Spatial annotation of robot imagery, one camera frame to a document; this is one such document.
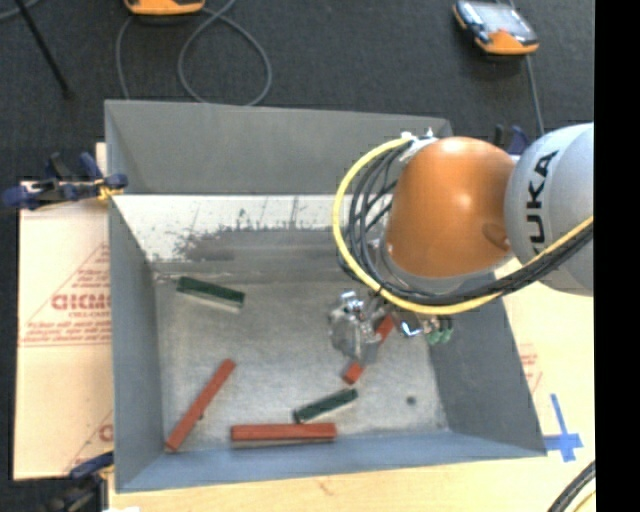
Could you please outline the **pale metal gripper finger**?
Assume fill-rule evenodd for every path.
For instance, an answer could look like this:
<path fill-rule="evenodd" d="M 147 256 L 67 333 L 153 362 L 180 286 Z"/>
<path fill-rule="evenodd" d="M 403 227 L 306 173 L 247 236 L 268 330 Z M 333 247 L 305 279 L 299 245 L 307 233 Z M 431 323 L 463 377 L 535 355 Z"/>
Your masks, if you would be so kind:
<path fill-rule="evenodd" d="M 381 340 L 382 337 L 376 331 L 372 318 L 359 314 L 356 328 L 356 360 L 361 366 L 368 366 L 376 361 Z"/>
<path fill-rule="evenodd" d="M 329 337 L 345 356 L 360 355 L 362 300 L 355 291 L 343 292 L 329 308 Z"/>

